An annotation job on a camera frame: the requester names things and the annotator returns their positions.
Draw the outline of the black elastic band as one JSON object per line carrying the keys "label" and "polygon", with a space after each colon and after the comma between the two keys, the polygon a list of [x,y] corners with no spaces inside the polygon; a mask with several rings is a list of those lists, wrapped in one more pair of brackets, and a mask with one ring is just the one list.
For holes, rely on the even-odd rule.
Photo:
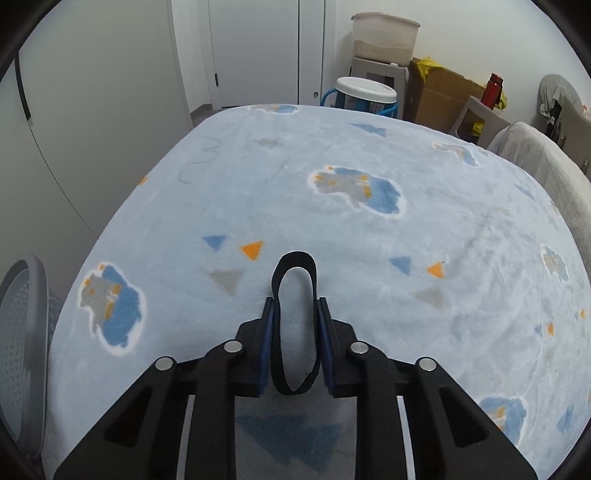
{"label": "black elastic band", "polygon": [[321,367],[318,343],[317,267],[301,251],[280,258],[271,279],[273,339],[270,373],[277,392],[303,395],[314,385]]}

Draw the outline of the grey perforated trash basket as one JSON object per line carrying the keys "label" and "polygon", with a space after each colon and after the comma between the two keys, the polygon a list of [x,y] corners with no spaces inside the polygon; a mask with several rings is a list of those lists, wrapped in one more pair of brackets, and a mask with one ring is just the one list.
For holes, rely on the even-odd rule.
{"label": "grey perforated trash basket", "polygon": [[43,445],[48,352],[62,305],[33,255],[17,260],[1,281],[1,422],[28,457]]}

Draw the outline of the light blue patterned bedspread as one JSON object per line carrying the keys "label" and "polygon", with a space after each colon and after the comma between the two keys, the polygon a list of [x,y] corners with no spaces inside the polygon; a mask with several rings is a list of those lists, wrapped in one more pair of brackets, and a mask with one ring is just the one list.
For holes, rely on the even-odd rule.
{"label": "light blue patterned bedspread", "polygon": [[590,282],[544,188],[475,145],[355,111],[256,105],[181,140],[99,236],[49,354],[53,475],[158,357],[259,317],[306,251],[335,319],[437,360],[548,478],[590,416]]}

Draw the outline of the white lidded blue bucket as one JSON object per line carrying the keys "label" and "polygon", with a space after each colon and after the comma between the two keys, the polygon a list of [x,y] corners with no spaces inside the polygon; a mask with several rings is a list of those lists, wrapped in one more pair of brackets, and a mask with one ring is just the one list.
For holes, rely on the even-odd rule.
{"label": "white lidded blue bucket", "polygon": [[340,77],[335,86],[322,95],[320,106],[324,107],[332,95],[335,95],[334,108],[398,117],[398,93],[386,84],[367,78]]}

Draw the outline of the brown cardboard box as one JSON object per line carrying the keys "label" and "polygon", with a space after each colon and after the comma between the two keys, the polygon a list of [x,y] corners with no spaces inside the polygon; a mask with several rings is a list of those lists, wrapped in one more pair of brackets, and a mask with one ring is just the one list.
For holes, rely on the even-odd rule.
{"label": "brown cardboard box", "polygon": [[445,67],[433,69],[426,81],[417,68],[409,66],[404,119],[449,133],[470,96],[481,97],[484,87]]}

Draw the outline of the white side stool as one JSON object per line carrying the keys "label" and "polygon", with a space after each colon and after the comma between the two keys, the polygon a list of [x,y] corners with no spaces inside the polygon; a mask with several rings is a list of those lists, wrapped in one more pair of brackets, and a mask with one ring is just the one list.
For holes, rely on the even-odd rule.
{"label": "white side stool", "polygon": [[469,112],[474,113],[484,122],[477,141],[477,145],[482,148],[487,148],[496,135],[510,125],[510,122],[505,120],[496,110],[485,106],[478,98],[470,96],[450,130],[452,136],[460,137],[459,129]]}

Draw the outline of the grey plastic stool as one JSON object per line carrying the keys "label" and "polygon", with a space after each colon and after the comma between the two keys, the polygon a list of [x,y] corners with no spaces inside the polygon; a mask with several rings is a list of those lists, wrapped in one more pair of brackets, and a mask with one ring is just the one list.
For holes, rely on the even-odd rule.
{"label": "grey plastic stool", "polygon": [[386,64],[359,57],[353,57],[349,75],[368,78],[384,83],[397,91],[398,118],[403,119],[405,113],[406,94],[408,93],[409,69],[398,64]]}

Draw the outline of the beige pillow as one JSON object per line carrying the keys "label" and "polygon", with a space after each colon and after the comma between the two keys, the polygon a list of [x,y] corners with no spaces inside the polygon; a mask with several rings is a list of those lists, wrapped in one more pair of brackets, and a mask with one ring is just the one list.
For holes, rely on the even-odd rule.
{"label": "beige pillow", "polygon": [[501,130],[487,149],[525,170],[544,188],[569,227],[590,274],[591,189],[580,168],[556,143],[524,122]]}

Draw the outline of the yellow plastic bag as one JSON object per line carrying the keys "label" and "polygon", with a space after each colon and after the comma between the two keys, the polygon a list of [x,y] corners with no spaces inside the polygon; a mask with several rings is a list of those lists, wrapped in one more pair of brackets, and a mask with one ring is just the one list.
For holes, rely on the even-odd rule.
{"label": "yellow plastic bag", "polygon": [[429,76],[429,73],[433,69],[443,68],[443,65],[441,65],[439,62],[433,60],[431,57],[427,56],[423,59],[420,59],[417,62],[417,68],[418,68],[419,73],[420,73],[421,77],[423,78],[423,80],[426,81]]}

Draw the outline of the red water bottle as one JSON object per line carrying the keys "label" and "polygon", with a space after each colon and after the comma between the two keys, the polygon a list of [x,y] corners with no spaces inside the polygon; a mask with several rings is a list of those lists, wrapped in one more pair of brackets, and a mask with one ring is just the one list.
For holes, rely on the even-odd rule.
{"label": "red water bottle", "polygon": [[494,109],[501,99],[503,79],[492,73],[481,97],[481,103],[489,109]]}

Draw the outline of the white door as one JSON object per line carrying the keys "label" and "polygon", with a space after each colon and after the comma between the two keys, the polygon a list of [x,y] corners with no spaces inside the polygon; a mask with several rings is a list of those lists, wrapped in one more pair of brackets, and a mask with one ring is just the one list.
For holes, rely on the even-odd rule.
{"label": "white door", "polygon": [[332,80],[334,1],[198,1],[215,109],[317,105]]}

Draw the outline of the translucent storage bin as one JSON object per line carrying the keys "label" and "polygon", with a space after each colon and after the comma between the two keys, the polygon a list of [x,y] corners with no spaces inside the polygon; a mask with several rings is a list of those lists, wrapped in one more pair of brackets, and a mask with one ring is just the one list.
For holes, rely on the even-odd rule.
{"label": "translucent storage bin", "polygon": [[407,67],[412,63],[421,24],[380,12],[352,16],[353,56]]}

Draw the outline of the white wardrobe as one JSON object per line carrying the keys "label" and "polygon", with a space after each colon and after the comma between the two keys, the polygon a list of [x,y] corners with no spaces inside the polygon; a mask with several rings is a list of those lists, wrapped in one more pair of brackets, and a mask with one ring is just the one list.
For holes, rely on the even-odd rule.
{"label": "white wardrobe", "polygon": [[65,297],[119,206],[191,129],[168,1],[62,1],[1,80],[1,266]]}

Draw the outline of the grey chair with clothes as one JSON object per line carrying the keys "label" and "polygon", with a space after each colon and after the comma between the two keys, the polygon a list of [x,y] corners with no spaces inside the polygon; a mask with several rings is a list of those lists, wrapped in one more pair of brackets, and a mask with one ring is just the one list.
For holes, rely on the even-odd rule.
{"label": "grey chair with clothes", "polygon": [[549,74],[539,85],[539,111],[545,134],[585,173],[590,173],[590,109],[561,75]]}

